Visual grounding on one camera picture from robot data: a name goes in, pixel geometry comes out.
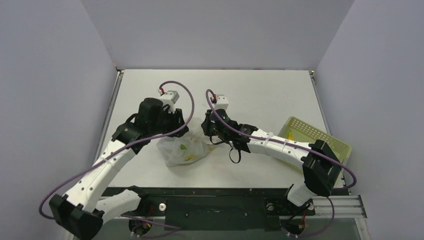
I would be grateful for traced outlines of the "white plastic bag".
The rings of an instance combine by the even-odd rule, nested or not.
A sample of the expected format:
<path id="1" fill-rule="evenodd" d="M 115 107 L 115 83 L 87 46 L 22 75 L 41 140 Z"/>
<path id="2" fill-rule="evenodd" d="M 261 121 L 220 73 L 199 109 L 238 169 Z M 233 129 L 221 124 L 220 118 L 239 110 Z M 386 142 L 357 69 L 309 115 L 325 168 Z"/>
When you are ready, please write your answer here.
<path id="1" fill-rule="evenodd" d="M 156 144 L 168 168 L 195 163 L 206 157 L 216 146 L 204 135 L 202 119 L 194 117 L 182 137 L 163 137 Z"/>

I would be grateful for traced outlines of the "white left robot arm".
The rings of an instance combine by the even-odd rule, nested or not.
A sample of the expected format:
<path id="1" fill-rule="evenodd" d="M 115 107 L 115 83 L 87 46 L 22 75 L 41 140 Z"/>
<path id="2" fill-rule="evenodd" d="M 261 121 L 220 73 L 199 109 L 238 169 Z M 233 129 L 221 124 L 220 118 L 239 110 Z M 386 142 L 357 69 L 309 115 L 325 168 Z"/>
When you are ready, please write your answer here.
<path id="1" fill-rule="evenodd" d="M 63 195 L 55 194 L 49 206 L 56 223 L 80 240 L 91 240 L 104 223 L 133 211 L 143 215 L 149 201 L 127 188 L 108 199 L 104 191 L 120 170 L 155 136 L 180 137 L 188 131 L 177 101 L 162 95 L 145 98 L 138 112 L 119 125 L 92 169 Z"/>

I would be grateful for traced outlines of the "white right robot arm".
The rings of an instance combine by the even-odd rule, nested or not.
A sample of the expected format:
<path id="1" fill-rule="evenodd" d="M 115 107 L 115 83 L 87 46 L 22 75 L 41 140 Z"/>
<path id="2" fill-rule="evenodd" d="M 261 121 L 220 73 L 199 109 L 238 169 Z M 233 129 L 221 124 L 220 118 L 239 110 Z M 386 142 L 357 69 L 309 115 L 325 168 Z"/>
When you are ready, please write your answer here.
<path id="1" fill-rule="evenodd" d="M 342 170 L 327 142 L 321 139 L 298 142 L 275 136 L 256 126 L 231 120 L 223 109 L 207 110 L 201 127 L 206 136 L 218 137 L 238 153 L 266 155 L 300 167 L 303 182 L 291 186 L 282 199 L 282 207 L 289 214 L 296 213 L 314 196 L 330 196 Z"/>

